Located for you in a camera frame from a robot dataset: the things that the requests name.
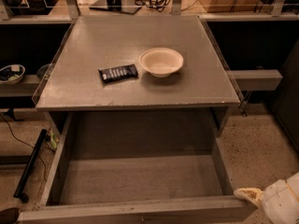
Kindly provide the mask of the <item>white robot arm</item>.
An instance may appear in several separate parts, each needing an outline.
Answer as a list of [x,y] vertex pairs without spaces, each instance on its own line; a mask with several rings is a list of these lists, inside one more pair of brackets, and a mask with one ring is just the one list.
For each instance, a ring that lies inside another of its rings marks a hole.
[[263,210],[273,224],[299,224],[299,173],[280,179],[265,190],[236,189],[234,196]]

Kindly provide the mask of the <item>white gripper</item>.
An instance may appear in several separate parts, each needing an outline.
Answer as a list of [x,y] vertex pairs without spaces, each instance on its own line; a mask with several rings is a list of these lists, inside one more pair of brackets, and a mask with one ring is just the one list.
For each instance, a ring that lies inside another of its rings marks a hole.
[[240,188],[234,196],[263,208],[273,224],[299,224],[299,179],[278,180],[263,193],[256,188]]

